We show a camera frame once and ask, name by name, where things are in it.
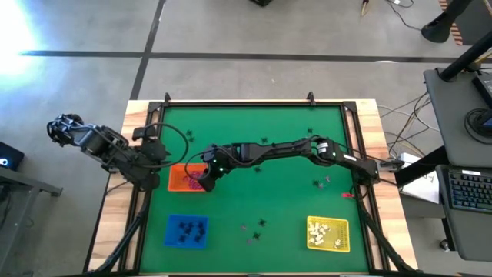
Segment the orange plastic basket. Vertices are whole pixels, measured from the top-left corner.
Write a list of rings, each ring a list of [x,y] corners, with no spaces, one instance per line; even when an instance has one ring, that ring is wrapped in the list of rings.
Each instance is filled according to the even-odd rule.
[[[204,189],[199,185],[198,180],[195,179],[195,175],[202,176],[203,171],[207,168],[204,163],[179,163],[173,165],[170,169],[168,176],[168,191],[170,192],[203,192]],[[186,182],[185,178],[188,177],[190,182]],[[192,184],[191,180],[195,179],[196,184]],[[200,186],[201,190],[194,190],[195,186]]]

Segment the blue plastic basket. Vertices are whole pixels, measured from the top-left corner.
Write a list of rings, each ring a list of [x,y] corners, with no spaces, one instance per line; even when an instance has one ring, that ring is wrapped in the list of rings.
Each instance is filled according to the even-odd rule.
[[[184,222],[185,227],[180,229],[178,227],[179,222]],[[204,224],[205,234],[200,236],[198,234],[199,228],[197,223],[202,222]],[[185,233],[186,226],[188,224],[193,225],[193,229],[189,234]],[[179,243],[178,238],[185,236],[184,243]],[[168,216],[167,225],[165,228],[164,245],[172,248],[180,249],[204,249],[207,245],[208,235],[208,217],[201,215],[170,215]]]

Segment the grey metal stand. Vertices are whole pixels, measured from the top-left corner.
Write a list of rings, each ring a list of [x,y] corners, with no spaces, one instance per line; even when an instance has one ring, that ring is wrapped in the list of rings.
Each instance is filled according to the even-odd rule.
[[[63,191],[63,188],[0,167],[0,193],[3,188],[8,189],[8,194],[5,204],[0,203],[0,274],[14,252],[38,194],[46,192],[59,197]]]

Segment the yellow plastic basket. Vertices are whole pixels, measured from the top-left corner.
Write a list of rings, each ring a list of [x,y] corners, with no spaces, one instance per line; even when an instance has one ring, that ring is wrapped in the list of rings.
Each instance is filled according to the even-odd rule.
[[[319,224],[319,230],[317,235],[315,235],[315,240],[309,240],[310,231],[308,222],[311,221],[315,225],[315,223]],[[327,221],[327,225],[330,226],[330,231],[325,231],[324,236],[319,235],[319,231],[323,230],[322,221]],[[348,253],[351,249],[350,247],[350,235],[349,235],[349,222],[346,219],[335,219],[335,218],[326,218],[319,216],[308,216],[307,217],[307,247],[313,250],[320,251],[329,251],[329,252],[343,252]],[[320,245],[315,245],[315,241],[317,239],[323,239],[324,242]],[[334,247],[334,242],[336,240],[341,240],[341,246],[339,248]]]

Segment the black device with blue light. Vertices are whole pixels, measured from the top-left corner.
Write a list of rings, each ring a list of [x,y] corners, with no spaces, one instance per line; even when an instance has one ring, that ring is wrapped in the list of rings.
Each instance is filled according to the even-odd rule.
[[[0,167],[16,171],[24,157],[23,152],[0,142]]]

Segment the white paper sheet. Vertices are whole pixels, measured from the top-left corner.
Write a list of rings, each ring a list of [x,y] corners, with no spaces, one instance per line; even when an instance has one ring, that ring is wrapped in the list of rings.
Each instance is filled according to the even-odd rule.
[[[440,204],[439,189],[437,173],[432,172],[405,185],[401,192],[417,199]]]

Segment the grey side desk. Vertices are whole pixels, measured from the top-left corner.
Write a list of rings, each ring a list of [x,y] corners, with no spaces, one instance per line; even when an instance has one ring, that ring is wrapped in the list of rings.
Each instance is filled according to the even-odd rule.
[[[450,174],[492,177],[492,141],[475,141],[464,126],[467,113],[487,105],[472,84],[474,73],[462,73],[445,82],[436,69],[424,72],[424,80],[440,129],[447,162],[436,167],[444,214],[450,229],[450,244],[465,260],[492,262],[492,212],[455,209],[451,206]]]

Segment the backlit computer keyboard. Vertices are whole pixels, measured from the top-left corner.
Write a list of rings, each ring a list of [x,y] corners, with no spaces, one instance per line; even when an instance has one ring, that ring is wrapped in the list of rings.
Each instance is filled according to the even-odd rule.
[[[492,214],[492,173],[450,170],[446,186],[452,209]]]

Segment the black stand foot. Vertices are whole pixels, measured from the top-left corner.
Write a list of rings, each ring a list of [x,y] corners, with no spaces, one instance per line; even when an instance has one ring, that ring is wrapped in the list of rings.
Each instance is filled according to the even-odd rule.
[[[431,22],[421,29],[421,35],[428,41],[444,43],[456,19],[467,9],[473,0],[451,0],[447,7]]]

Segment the black slanted pole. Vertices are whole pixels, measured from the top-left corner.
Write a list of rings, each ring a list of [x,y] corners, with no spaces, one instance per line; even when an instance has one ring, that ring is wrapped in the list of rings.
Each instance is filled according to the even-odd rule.
[[[449,82],[455,78],[461,71],[482,56],[489,48],[492,47],[492,30],[489,31],[483,38],[470,47],[464,54],[458,57],[453,63],[439,72],[439,77]]]

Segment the black desk device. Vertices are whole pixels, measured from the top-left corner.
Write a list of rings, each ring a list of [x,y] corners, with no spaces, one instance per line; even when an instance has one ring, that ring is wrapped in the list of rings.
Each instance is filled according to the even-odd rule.
[[[492,75],[477,75],[472,80],[472,83],[479,92],[480,97],[484,100],[485,104],[492,109]]]

